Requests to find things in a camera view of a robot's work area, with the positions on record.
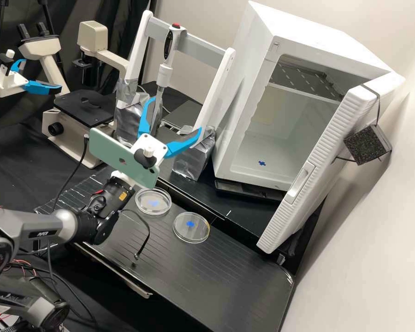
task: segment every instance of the black foam block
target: black foam block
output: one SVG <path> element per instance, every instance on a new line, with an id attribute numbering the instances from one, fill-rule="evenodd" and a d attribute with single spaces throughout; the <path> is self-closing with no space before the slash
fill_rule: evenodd
<path id="1" fill-rule="evenodd" d="M 370 125 L 344 139 L 344 144 L 358 165 L 374 160 L 392 150 L 380 127 Z"/>

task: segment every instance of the blue cross marker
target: blue cross marker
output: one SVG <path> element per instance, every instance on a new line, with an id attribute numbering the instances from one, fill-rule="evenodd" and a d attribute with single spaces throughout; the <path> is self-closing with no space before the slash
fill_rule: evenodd
<path id="1" fill-rule="evenodd" d="M 158 201 L 149 201 L 149 204 L 154 208 L 158 205 Z"/>

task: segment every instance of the petri dish lid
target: petri dish lid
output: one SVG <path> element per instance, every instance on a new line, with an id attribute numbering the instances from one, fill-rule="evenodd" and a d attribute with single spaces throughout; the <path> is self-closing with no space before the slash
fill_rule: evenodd
<path id="1" fill-rule="evenodd" d="M 162 215 L 171 208 L 171 196 L 160 188 L 141 189 L 135 195 L 138 209 L 148 215 Z"/>
<path id="2" fill-rule="evenodd" d="M 201 243 L 209 236 L 210 226 L 206 219 L 193 212 L 180 213 L 172 224 L 175 235 L 188 243 Z"/>

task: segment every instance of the ribbed black surface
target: ribbed black surface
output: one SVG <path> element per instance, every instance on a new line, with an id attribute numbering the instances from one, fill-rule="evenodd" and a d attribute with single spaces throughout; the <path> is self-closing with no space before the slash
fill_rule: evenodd
<path id="1" fill-rule="evenodd" d="M 59 207 L 79 208 L 101 189 L 110 170 L 66 191 Z M 52 202 L 37 209 L 47 213 Z M 136 209 L 134 200 L 126 208 Z M 151 237 L 133 264 L 147 231 L 133 213 L 125 212 L 100 246 L 85 248 L 124 271 L 213 331 L 278 331 L 293 290 L 290 275 L 278 265 L 211 227 L 200 244 L 179 240 L 172 222 L 184 210 L 172 205 L 161 217 L 145 217 Z"/>

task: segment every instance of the incubator door handle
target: incubator door handle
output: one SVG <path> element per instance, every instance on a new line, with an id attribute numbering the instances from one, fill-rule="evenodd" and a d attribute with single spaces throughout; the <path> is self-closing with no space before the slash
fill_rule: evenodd
<path id="1" fill-rule="evenodd" d="M 284 200 L 289 204 L 293 204 L 296 197 L 298 196 L 299 192 L 303 188 L 306 181 L 309 179 L 310 174 L 315 169 L 315 165 L 311 164 L 310 162 L 306 161 L 301 168 L 300 172 L 296 176 L 294 182 L 290 186 L 289 190 L 284 197 Z"/>

